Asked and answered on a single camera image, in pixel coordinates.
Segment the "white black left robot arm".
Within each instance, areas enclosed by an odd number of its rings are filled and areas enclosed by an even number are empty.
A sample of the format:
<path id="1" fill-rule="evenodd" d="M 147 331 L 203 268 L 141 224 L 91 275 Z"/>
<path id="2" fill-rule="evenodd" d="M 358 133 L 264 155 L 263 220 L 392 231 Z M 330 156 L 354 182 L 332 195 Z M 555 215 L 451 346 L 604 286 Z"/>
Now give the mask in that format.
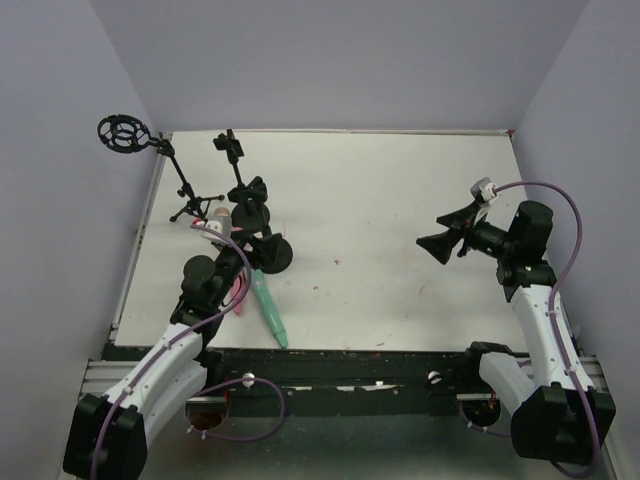
<path id="1" fill-rule="evenodd" d="M 137 479 L 152 443 L 177 410 L 208 378 L 207 346 L 224 316 L 240 304 L 257 272 L 280 273 L 291 245 L 269 226 L 261 177 L 228 194 L 219 208 L 191 227 L 218 255 L 197 255 L 183 267 L 182 293 L 160 340 L 117 384 L 77 403 L 63 457 L 65 473 L 80 479 Z"/>

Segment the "mint green toy microphone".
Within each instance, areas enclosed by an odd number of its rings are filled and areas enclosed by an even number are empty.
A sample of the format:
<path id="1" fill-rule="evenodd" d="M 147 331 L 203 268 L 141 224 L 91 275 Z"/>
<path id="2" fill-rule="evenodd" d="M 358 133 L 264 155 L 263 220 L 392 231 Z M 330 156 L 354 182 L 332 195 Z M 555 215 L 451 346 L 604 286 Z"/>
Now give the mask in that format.
<path id="1" fill-rule="evenodd" d="M 287 349 L 289 342 L 286 329 L 261 270 L 252 271 L 251 287 L 271 335 L 281 349 Z"/>

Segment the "black robot base mounting bar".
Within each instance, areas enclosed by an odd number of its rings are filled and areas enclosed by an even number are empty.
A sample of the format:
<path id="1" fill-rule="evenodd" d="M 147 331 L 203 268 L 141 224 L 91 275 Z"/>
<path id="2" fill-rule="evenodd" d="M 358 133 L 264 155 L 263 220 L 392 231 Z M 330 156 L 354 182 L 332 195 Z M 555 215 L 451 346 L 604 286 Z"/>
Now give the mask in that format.
<path id="1" fill-rule="evenodd" d="M 457 398 L 485 400 L 478 373 L 484 353 L 509 347 L 473 342 L 464 351 L 249 349 L 211 347 L 199 355 L 206 384 L 253 374 L 257 382 L 213 392 L 192 406 L 236 417 L 453 415 Z"/>

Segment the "black round-base clip mic stand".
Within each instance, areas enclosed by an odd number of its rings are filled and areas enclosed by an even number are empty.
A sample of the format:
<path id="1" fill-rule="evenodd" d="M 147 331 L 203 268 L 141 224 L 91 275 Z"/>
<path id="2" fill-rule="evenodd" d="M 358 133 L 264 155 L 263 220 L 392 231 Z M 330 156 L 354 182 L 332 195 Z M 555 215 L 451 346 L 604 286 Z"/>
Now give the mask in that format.
<path id="1" fill-rule="evenodd" d="M 252 247 L 256 264 L 264 274 L 278 274 L 286 270 L 293 260 L 291 244 L 270 226 L 271 214 L 266 205 L 267 186 L 260 176 L 247 185 L 238 185 L 228 192 L 235 204 L 231 212 L 232 225 L 244 235 Z"/>

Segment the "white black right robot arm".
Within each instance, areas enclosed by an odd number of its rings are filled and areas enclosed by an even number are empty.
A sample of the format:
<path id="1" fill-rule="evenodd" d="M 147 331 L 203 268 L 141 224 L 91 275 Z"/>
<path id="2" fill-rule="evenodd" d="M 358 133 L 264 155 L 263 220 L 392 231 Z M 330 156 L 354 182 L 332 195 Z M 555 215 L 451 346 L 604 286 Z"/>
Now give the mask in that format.
<path id="1" fill-rule="evenodd" d="M 496 277 L 524 334 L 533 374 L 527 376 L 514 354 L 497 345 L 480 354 L 479 377 L 509 412 L 510 437 L 520 456 L 588 465 L 616 407 L 582 367 L 563 318 L 557 279 L 544 258 L 552 218 L 546 205 L 523 201 L 509 229 L 502 230 L 472 202 L 439 217 L 444 231 L 416 243 L 441 264 L 470 250 L 496 260 Z"/>

